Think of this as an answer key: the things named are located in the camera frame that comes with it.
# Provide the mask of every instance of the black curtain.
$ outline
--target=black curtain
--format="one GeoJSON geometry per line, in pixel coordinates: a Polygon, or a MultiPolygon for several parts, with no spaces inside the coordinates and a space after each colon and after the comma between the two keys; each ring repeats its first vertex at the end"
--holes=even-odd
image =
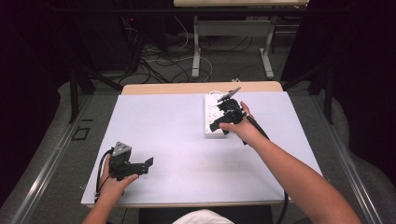
{"type": "Polygon", "coordinates": [[[0,13],[0,205],[35,155],[68,80],[45,17],[28,2],[8,1],[0,13]]]}
{"type": "Polygon", "coordinates": [[[335,60],[334,97],[349,122],[351,151],[381,169],[396,184],[396,7],[394,1],[319,1],[311,8],[353,6],[360,19],[304,18],[290,50],[282,80],[291,81],[332,53],[345,29],[347,41],[335,60]]]}

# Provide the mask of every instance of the power strip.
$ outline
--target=power strip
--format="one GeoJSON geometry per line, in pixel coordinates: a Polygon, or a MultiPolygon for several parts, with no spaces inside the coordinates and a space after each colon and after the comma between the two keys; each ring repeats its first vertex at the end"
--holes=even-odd
{"type": "Polygon", "coordinates": [[[216,119],[223,116],[218,108],[218,99],[223,95],[219,93],[205,95],[205,137],[206,138],[225,138],[222,129],[217,129],[214,132],[210,130],[209,125],[216,119]]]}

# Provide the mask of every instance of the cable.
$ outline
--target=cable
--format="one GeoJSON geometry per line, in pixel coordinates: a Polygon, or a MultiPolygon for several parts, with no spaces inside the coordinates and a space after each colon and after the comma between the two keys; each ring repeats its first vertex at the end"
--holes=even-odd
{"type": "Polygon", "coordinates": [[[123,215],[123,217],[122,217],[122,222],[121,222],[121,224],[123,224],[124,221],[125,221],[126,212],[128,212],[128,208],[125,209],[124,215],[123,215]]]}
{"type": "Polygon", "coordinates": [[[175,17],[175,19],[178,21],[180,26],[184,29],[185,34],[186,34],[186,43],[183,46],[180,47],[180,49],[183,49],[189,43],[189,32],[187,32],[186,27],[184,27],[184,25],[181,24],[180,20],[177,17],[175,17]]]}
{"type": "Polygon", "coordinates": [[[153,55],[159,55],[162,51],[160,49],[158,49],[157,46],[155,46],[155,45],[152,45],[152,46],[146,45],[145,48],[142,50],[142,52],[151,53],[149,55],[143,55],[143,57],[150,57],[153,55]]]}
{"type": "Polygon", "coordinates": [[[237,52],[240,52],[240,51],[244,51],[244,50],[248,49],[248,48],[251,46],[251,43],[253,42],[253,36],[251,36],[251,37],[250,37],[250,42],[248,43],[248,45],[247,45],[244,49],[236,49],[236,48],[238,48],[243,42],[245,42],[246,39],[248,39],[248,35],[247,35],[241,42],[239,42],[239,44],[237,44],[237,45],[236,45],[235,47],[233,47],[232,49],[205,49],[205,48],[202,48],[201,46],[200,46],[200,48],[201,48],[202,50],[204,50],[204,51],[213,51],[213,52],[230,52],[230,51],[237,51],[237,52]]]}
{"type": "Polygon", "coordinates": [[[162,82],[171,83],[171,81],[169,81],[168,79],[163,77],[160,73],[155,71],[144,59],[140,59],[140,62],[142,63],[143,66],[145,66],[149,71],[151,71],[153,73],[153,77],[156,77],[156,78],[158,78],[158,80],[160,80],[160,83],[162,83],[162,82]]]}
{"type": "Polygon", "coordinates": [[[142,65],[144,67],[146,67],[146,69],[148,70],[148,76],[154,78],[159,83],[163,83],[162,82],[162,76],[161,75],[159,75],[159,76],[158,75],[156,75],[156,76],[152,75],[151,72],[154,71],[154,70],[152,70],[151,67],[143,59],[141,59],[141,60],[142,60],[142,65]]]}
{"type": "MultiPolygon", "coordinates": [[[[128,77],[137,77],[137,76],[146,76],[146,77],[147,77],[146,80],[144,80],[143,82],[141,82],[141,83],[139,83],[139,84],[146,84],[146,83],[148,83],[149,80],[150,80],[150,78],[152,77],[151,73],[148,73],[148,74],[146,74],[146,73],[131,74],[131,75],[129,75],[128,77]]],[[[127,77],[121,78],[121,79],[119,80],[119,84],[120,84],[125,78],[127,78],[127,77]]]]}
{"type": "MultiPolygon", "coordinates": [[[[209,73],[208,73],[205,69],[202,69],[202,68],[189,68],[189,69],[186,70],[186,72],[189,71],[189,70],[192,70],[192,69],[198,69],[198,70],[203,71],[203,72],[205,72],[205,73],[207,73],[207,74],[209,75],[209,73]]],[[[178,74],[176,74],[176,75],[172,78],[171,81],[174,82],[174,80],[176,79],[176,77],[180,76],[182,73],[183,73],[183,72],[179,72],[178,74]]],[[[191,81],[191,80],[190,80],[190,76],[187,74],[187,80],[186,80],[186,81],[181,80],[181,81],[179,81],[178,83],[182,83],[182,82],[183,82],[183,83],[184,83],[184,82],[193,82],[193,83],[195,83],[196,81],[191,81]]]]}
{"type": "Polygon", "coordinates": [[[213,94],[213,93],[224,95],[224,93],[222,93],[221,91],[211,91],[211,92],[209,93],[209,95],[211,95],[211,94],[213,94]]]}
{"type": "Polygon", "coordinates": [[[285,190],[283,190],[283,192],[285,193],[285,199],[284,199],[284,202],[283,202],[282,212],[280,213],[280,216],[279,216],[276,224],[282,223],[282,220],[283,220],[283,218],[286,215],[286,211],[288,210],[289,195],[288,195],[288,193],[285,190]]]}
{"type": "Polygon", "coordinates": [[[106,180],[102,183],[102,185],[99,187],[99,183],[100,183],[100,176],[102,173],[102,164],[103,161],[105,160],[105,157],[107,156],[107,154],[111,154],[113,153],[114,148],[109,149],[103,156],[102,159],[99,162],[99,167],[98,167],[98,175],[96,177],[96,192],[95,192],[95,198],[94,201],[96,202],[99,198],[99,194],[100,194],[100,188],[103,186],[103,184],[105,184],[106,180],[108,180],[108,178],[110,177],[110,175],[106,178],[106,180]]]}
{"type": "Polygon", "coordinates": [[[241,75],[242,75],[242,73],[243,72],[245,72],[246,70],[248,70],[248,69],[251,69],[251,68],[254,68],[255,70],[257,69],[257,70],[259,70],[260,72],[262,72],[262,73],[264,73],[264,70],[262,69],[262,67],[259,67],[258,65],[250,65],[250,66],[246,66],[246,67],[243,67],[243,68],[241,68],[239,71],[237,71],[237,72],[235,72],[234,74],[233,74],[233,78],[234,79],[241,79],[241,75]]]}
{"type": "Polygon", "coordinates": [[[180,62],[180,55],[178,55],[177,53],[175,53],[175,54],[176,54],[176,56],[178,57],[178,59],[170,59],[170,58],[167,57],[167,56],[159,55],[155,60],[151,60],[151,61],[152,61],[152,62],[155,62],[155,63],[158,64],[159,66],[172,66],[172,65],[177,65],[177,63],[175,63],[175,62],[180,62]],[[169,62],[170,64],[161,64],[161,63],[159,63],[159,62],[169,62]]]}
{"type": "Polygon", "coordinates": [[[92,21],[90,20],[90,18],[87,18],[87,20],[89,21],[90,25],[93,27],[93,29],[96,31],[97,34],[99,34],[99,36],[102,38],[102,40],[106,43],[106,45],[113,51],[115,52],[120,58],[122,58],[123,60],[125,60],[126,62],[130,63],[131,59],[129,57],[127,57],[126,55],[121,54],[118,50],[114,49],[114,47],[107,41],[107,39],[103,36],[103,34],[98,30],[98,28],[96,27],[96,25],[94,25],[92,23],[92,21]]]}
{"type": "Polygon", "coordinates": [[[187,80],[186,80],[186,81],[180,80],[178,83],[180,83],[180,82],[190,82],[190,77],[189,77],[189,74],[187,74],[187,71],[186,71],[186,70],[183,70],[183,72],[177,73],[174,77],[172,77],[171,82],[174,82],[175,79],[176,79],[178,76],[180,76],[181,74],[183,74],[183,73],[186,74],[187,80]]]}
{"type": "MultiPolygon", "coordinates": [[[[184,61],[184,60],[188,60],[188,59],[193,59],[194,57],[193,56],[191,56],[191,57],[187,57],[187,58],[183,58],[183,59],[175,59],[175,60],[171,60],[171,59],[167,59],[168,61],[166,61],[166,60],[160,60],[160,59],[156,59],[156,60],[149,60],[149,61],[146,61],[147,63],[152,63],[152,62],[171,62],[171,63],[174,63],[174,65],[177,65],[177,66],[179,66],[178,64],[176,64],[175,62],[180,62],[180,61],[184,61]]],[[[208,76],[207,76],[207,78],[204,80],[204,82],[206,82],[209,78],[210,78],[210,76],[212,75],[212,72],[213,72],[213,65],[212,65],[212,63],[208,60],[208,59],[206,59],[206,58],[204,58],[204,57],[199,57],[200,59],[204,59],[208,64],[209,64],[209,66],[210,66],[210,72],[209,72],[209,74],[208,74],[208,76]]]]}
{"type": "MultiPolygon", "coordinates": [[[[244,116],[247,118],[247,120],[264,136],[264,137],[266,137],[266,138],[268,138],[268,140],[270,139],[269,137],[268,137],[268,135],[265,133],[265,131],[262,129],[262,127],[259,125],[259,123],[257,123],[257,121],[254,119],[254,118],[252,118],[251,116],[250,116],[250,114],[248,114],[247,112],[245,112],[244,111],[244,116]]],[[[280,223],[282,223],[282,220],[283,220],[283,218],[285,217],[285,215],[286,215],[286,211],[288,210],[288,205],[289,205],[289,195],[288,195],[288,193],[285,191],[285,190],[283,190],[283,192],[284,192],[284,194],[285,194],[285,199],[284,199],[284,202],[283,202],[283,208],[282,208],[282,212],[281,212],[281,214],[280,214],[280,216],[279,216],[279,219],[277,220],[277,222],[276,222],[276,224],[280,224],[280,223]]]]}

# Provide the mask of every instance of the desk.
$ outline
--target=desk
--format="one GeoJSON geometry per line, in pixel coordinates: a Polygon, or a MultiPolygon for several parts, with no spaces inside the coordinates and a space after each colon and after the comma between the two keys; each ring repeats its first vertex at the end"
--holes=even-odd
{"type": "Polygon", "coordinates": [[[277,82],[130,85],[119,96],[81,203],[93,205],[98,162],[117,141],[132,146],[131,162],[154,157],[148,174],[125,190],[118,206],[282,202],[283,189],[252,148],[233,133],[205,138],[205,93],[237,86],[242,89],[234,99],[249,104],[271,139],[321,174],[290,98],[277,82]]]}
{"type": "MultiPolygon", "coordinates": [[[[296,6],[306,5],[308,0],[175,0],[176,7],[273,7],[273,6],[296,6]]],[[[268,51],[274,35],[276,17],[269,21],[199,21],[194,17],[194,58],[192,62],[193,78],[199,76],[201,49],[199,47],[199,35],[255,35],[265,36],[264,48],[260,49],[262,64],[268,79],[274,78],[271,63],[268,59],[268,51]]]]}

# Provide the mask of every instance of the person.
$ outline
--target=person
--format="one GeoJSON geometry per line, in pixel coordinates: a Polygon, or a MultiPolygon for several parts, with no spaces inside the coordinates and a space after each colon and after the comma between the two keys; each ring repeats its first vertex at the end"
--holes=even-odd
{"type": "MultiPolygon", "coordinates": [[[[245,103],[241,102],[241,106],[250,114],[245,103]]],[[[238,124],[221,123],[219,127],[236,133],[242,141],[256,150],[282,188],[313,223],[361,223],[355,211],[336,188],[309,166],[264,137],[246,118],[238,124]]],[[[108,163],[109,158],[106,159],[101,183],[104,181],[103,178],[109,175],[108,163]]],[[[112,206],[124,189],[137,178],[137,175],[131,175],[120,182],[109,178],[101,189],[97,203],[83,223],[106,223],[112,206]]]]}

